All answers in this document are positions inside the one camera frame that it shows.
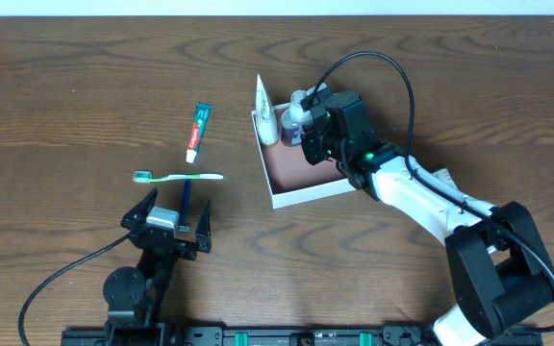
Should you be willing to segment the white Pantene tube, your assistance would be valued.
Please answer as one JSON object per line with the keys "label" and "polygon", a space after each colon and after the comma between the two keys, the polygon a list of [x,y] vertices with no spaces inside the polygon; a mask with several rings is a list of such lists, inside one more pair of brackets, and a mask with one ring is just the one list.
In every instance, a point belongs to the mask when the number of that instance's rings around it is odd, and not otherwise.
{"label": "white Pantene tube", "polygon": [[255,127],[262,145],[272,146],[279,139],[276,113],[260,75],[256,85]]}

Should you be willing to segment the dark blue razor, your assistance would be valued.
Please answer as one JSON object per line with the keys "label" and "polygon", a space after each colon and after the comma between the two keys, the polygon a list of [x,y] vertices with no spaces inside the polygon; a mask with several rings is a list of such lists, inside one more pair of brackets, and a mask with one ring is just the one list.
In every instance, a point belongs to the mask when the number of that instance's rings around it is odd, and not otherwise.
{"label": "dark blue razor", "polygon": [[180,206],[180,221],[179,221],[179,232],[186,234],[189,232],[189,224],[187,223],[187,214],[189,208],[189,195],[191,190],[191,181],[185,180],[184,188],[181,198]]}

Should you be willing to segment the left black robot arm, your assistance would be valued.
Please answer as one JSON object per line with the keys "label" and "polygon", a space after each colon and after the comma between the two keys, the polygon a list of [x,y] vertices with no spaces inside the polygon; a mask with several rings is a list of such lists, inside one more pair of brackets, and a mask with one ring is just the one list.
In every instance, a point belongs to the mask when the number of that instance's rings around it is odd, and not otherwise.
{"label": "left black robot arm", "polygon": [[142,253],[136,266],[114,270],[103,285],[109,306],[106,346],[183,343],[178,328],[159,320],[161,305],[177,260],[194,261],[199,253],[211,252],[211,204],[202,211],[195,240],[188,241],[177,237],[180,213],[157,207],[157,195],[158,190],[152,189],[122,217],[128,239]]}

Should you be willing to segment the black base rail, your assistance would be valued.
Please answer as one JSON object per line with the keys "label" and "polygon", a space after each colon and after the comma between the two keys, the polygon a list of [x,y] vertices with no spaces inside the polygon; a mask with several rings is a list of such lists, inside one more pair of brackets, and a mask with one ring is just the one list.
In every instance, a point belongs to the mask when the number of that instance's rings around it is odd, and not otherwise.
{"label": "black base rail", "polygon": [[417,325],[376,329],[230,329],[218,326],[179,328],[149,326],[70,327],[62,346],[424,346],[438,345],[431,330]]}

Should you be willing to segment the green white toothbrush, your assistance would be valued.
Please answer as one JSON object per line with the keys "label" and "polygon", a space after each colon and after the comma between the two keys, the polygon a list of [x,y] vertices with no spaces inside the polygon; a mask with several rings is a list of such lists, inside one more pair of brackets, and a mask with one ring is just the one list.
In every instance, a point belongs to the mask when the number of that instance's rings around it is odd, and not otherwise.
{"label": "green white toothbrush", "polygon": [[164,177],[154,177],[151,171],[140,170],[134,173],[132,180],[139,184],[153,184],[179,180],[222,180],[223,178],[223,175],[217,173],[170,174]]}

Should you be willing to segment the white box pink interior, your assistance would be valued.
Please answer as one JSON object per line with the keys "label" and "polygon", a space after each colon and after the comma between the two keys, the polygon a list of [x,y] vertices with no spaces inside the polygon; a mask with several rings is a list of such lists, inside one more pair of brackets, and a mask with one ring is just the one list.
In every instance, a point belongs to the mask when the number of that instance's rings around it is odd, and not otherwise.
{"label": "white box pink interior", "polygon": [[254,130],[274,210],[354,191],[331,161],[309,165],[300,145],[263,145]]}

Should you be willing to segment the clear blue soap dispenser bottle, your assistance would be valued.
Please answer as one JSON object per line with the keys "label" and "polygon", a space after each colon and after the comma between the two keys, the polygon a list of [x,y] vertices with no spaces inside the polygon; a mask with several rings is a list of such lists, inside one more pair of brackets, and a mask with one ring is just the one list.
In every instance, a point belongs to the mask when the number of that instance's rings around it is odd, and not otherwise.
{"label": "clear blue soap dispenser bottle", "polygon": [[313,88],[307,90],[296,90],[290,97],[289,107],[281,115],[281,141],[285,146],[293,147],[300,145],[303,126],[313,122],[310,111],[304,111],[301,101],[313,92]]}

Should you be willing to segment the Colgate toothpaste tube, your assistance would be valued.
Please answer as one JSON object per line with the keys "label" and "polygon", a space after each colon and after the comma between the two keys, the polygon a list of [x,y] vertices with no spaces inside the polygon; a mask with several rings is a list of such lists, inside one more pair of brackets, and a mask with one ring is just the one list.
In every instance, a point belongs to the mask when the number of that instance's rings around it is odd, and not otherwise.
{"label": "Colgate toothpaste tube", "polygon": [[212,106],[210,104],[197,103],[195,108],[194,121],[190,134],[189,144],[186,151],[186,162],[194,163],[197,157],[206,124],[209,120]]}

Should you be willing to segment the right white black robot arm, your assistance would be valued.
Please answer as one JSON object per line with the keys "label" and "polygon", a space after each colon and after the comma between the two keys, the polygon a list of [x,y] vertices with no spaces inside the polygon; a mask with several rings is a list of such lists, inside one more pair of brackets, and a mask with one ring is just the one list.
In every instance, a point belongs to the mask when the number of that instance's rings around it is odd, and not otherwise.
{"label": "right white black robot arm", "polygon": [[554,267],[524,206],[472,198],[380,140],[357,92],[323,86],[300,105],[312,117],[302,136],[308,163],[334,161],[354,188],[404,212],[445,247],[457,304],[432,327],[439,344],[497,340],[554,303]]}

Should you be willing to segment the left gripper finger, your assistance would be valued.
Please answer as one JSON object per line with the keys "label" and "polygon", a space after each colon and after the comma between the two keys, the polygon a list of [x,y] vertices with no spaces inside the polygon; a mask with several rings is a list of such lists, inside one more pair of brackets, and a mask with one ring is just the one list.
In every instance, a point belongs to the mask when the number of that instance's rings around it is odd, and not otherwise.
{"label": "left gripper finger", "polygon": [[124,214],[120,225],[129,231],[133,231],[138,225],[144,224],[150,211],[155,206],[157,195],[158,190],[154,187],[140,202]]}
{"label": "left gripper finger", "polygon": [[196,250],[198,252],[210,253],[212,250],[210,213],[211,202],[208,201],[203,209],[200,220],[195,230]]}

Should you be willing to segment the small green white box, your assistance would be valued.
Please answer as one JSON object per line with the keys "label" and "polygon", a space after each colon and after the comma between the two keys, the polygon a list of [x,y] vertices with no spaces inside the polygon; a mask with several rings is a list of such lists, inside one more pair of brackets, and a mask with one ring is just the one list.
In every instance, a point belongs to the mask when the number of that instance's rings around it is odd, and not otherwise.
{"label": "small green white box", "polygon": [[455,185],[446,168],[442,168],[433,172],[432,176],[434,177],[434,184],[436,188],[440,189],[443,193],[450,195],[460,193],[460,190]]}

